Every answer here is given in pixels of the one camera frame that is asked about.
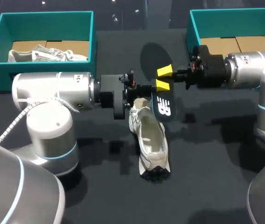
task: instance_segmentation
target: dark background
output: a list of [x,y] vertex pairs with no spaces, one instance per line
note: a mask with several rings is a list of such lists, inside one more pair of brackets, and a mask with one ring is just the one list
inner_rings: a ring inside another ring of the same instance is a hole
[[[188,62],[184,29],[98,32],[98,75],[132,68],[147,84],[157,68]],[[77,173],[63,178],[64,224],[249,224],[246,195],[265,165],[265,142],[254,134],[258,92],[185,90],[175,84],[177,116],[166,124],[171,177],[139,177],[138,143],[112,109],[74,114],[80,146]],[[0,95],[0,135],[17,116]],[[25,119],[2,145],[30,143]]]

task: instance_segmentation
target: shoe box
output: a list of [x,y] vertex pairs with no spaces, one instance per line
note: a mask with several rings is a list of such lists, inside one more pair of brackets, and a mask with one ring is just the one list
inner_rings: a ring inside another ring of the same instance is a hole
[[[8,53],[32,51],[38,44],[72,50],[87,61],[8,63]],[[11,91],[13,77],[25,72],[82,72],[96,76],[94,14],[88,12],[2,13],[0,16],[0,92]]]
[[213,55],[265,51],[265,8],[191,10],[186,44],[207,45]]

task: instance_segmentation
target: white sneaker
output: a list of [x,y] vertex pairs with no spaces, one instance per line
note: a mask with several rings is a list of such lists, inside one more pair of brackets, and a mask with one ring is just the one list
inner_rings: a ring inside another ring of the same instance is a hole
[[8,53],[8,62],[32,62],[33,51],[46,53],[49,51],[49,49],[39,44],[29,52],[18,52],[16,50],[10,50]]
[[38,45],[30,52],[18,52],[11,50],[8,53],[8,62],[51,62],[51,61],[87,61],[88,58],[83,55],[75,55],[71,50],[65,52],[46,48]]
[[8,62],[31,62],[32,52],[17,52],[10,50],[8,53]]
[[42,62],[42,61],[87,61],[88,58],[83,55],[75,55],[71,50],[61,51],[55,48],[48,49],[47,52],[40,52],[38,50],[34,50],[32,52],[32,60],[34,62]]
[[138,136],[140,146],[139,173],[146,179],[168,177],[168,144],[165,128],[158,122],[149,107],[148,100],[134,101],[129,114],[129,129]]

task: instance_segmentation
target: teal box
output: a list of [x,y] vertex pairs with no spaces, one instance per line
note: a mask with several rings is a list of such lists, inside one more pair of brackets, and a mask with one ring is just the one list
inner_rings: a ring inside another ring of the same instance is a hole
[[[14,41],[89,41],[88,61],[8,63]],[[2,13],[0,16],[0,91],[11,91],[12,77],[23,72],[96,73],[97,38],[90,12]]]
[[200,38],[265,36],[265,8],[191,10],[186,43],[188,54]]

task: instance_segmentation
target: shoe sole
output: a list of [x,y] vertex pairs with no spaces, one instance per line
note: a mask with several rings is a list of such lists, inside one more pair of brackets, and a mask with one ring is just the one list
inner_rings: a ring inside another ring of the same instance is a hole
[[[165,127],[162,123],[160,123],[160,126],[165,132]],[[136,134],[134,129],[133,129],[133,123],[131,117],[129,117],[129,130],[133,133]],[[148,170],[148,168],[143,164],[141,156],[139,157],[139,174],[141,177],[145,178],[146,180],[161,180],[161,179],[167,179],[170,176],[170,166],[169,166],[169,161],[167,158],[167,164],[165,168],[162,168],[161,166],[157,165],[151,170]]]
[[152,170],[146,170],[143,166],[141,158],[139,158],[139,170],[140,170],[140,176],[147,181],[158,182],[168,179],[170,176],[170,171],[167,170],[167,168],[162,168],[161,166],[156,166]]

